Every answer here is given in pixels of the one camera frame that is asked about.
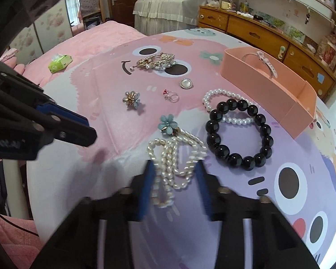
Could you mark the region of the left hand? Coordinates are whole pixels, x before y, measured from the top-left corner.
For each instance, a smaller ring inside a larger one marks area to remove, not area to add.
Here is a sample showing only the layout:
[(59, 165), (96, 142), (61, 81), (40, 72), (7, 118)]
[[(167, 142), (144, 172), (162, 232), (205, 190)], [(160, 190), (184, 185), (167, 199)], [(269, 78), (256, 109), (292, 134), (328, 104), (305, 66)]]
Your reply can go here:
[(15, 48), (7, 49), (0, 57), (0, 61), (5, 63), (11, 69), (14, 69), (18, 74), (23, 75), (25, 71), (25, 65), (17, 62), (18, 50)]

